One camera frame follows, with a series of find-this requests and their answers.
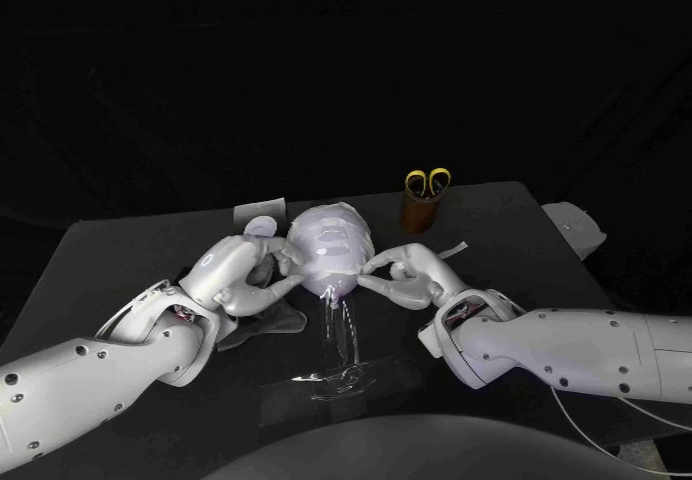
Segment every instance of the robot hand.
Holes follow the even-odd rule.
[[[369,275],[378,267],[391,262],[392,281]],[[441,307],[457,293],[470,288],[447,263],[420,243],[391,248],[375,255],[361,273],[359,285],[411,310],[424,309],[430,302]]]
[[[296,247],[281,237],[226,237],[206,252],[180,280],[180,286],[205,308],[221,304],[234,316],[255,315],[300,285],[301,275],[288,275],[265,289],[248,285],[248,277],[254,283],[252,278],[263,275],[258,269],[267,266],[267,254],[277,258],[283,275],[288,275],[293,263],[303,265]]]

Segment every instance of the scissors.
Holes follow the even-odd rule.
[[[407,191],[417,197],[433,198],[437,197],[450,186],[451,173],[446,168],[436,168],[430,172],[430,176],[425,175],[423,170],[414,170],[407,175]]]

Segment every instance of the black table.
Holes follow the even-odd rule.
[[[378,251],[411,242],[443,251],[464,240],[470,248],[448,258],[451,267],[470,285],[500,290],[523,308],[613,307],[519,183],[451,188],[433,228],[415,236],[398,225],[401,193],[337,200],[346,201],[368,221]],[[288,218],[330,202],[290,203]],[[163,278],[173,279],[232,233],[232,218],[232,209],[226,209],[75,224],[10,332],[0,363],[94,335],[144,288]],[[404,377],[412,379],[404,389],[381,389],[381,395],[363,402],[361,415],[469,414],[580,438],[548,387],[528,372],[515,369],[480,390],[456,380],[417,339],[433,308],[408,311],[362,288],[352,295],[362,358],[399,359],[399,369],[411,370]],[[297,288],[287,299],[312,319],[301,334],[264,335],[215,354],[185,388],[154,383],[115,421],[3,478],[199,478],[281,436],[353,417],[352,410],[343,414],[332,402],[306,421],[297,418],[281,428],[265,428],[267,390],[261,387],[317,371],[323,365],[317,298]],[[604,444],[673,433],[614,399],[561,396],[580,425]],[[692,419],[686,406],[658,408],[672,412],[679,421]],[[65,412],[68,421],[77,415],[79,412]]]

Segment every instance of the yellow scissor handle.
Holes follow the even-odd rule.
[[[427,184],[425,172],[423,170],[414,170],[407,175],[407,180],[404,181],[404,187],[407,192],[412,195],[423,197],[425,193],[425,184]]]
[[[438,195],[441,191],[450,186],[451,173],[446,168],[436,168],[430,172],[430,193],[433,196]]]

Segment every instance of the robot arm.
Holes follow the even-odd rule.
[[[392,250],[402,252],[407,247]],[[415,256],[421,249],[423,245],[408,252]],[[561,390],[692,403],[692,319],[610,310],[539,309],[526,313],[495,290],[466,287],[451,292],[459,283],[448,279],[451,270],[440,267],[444,262],[433,255],[425,255],[425,262],[408,260],[407,265],[423,266],[427,282],[453,286],[437,297],[421,282],[414,288],[415,269],[398,278],[392,274],[394,281],[365,275],[359,283],[404,306],[417,295],[448,298],[443,305],[436,302],[441,308],[418,337],[472,388],[522,367]],[[378,257],[363,273],[387,264],[381,259],[402,258],[391,251]]]
[[[126,305],[95,338],[77,338],[0,367],[0,473],[59,448],[120,415],[156,380],[192,382],[237,322],[219,312],[260,312],[301,278],[264,293],[245,278],[267,253],[281,272],[300,258],[278,237],[228,237],[180,287],[164,280]]]

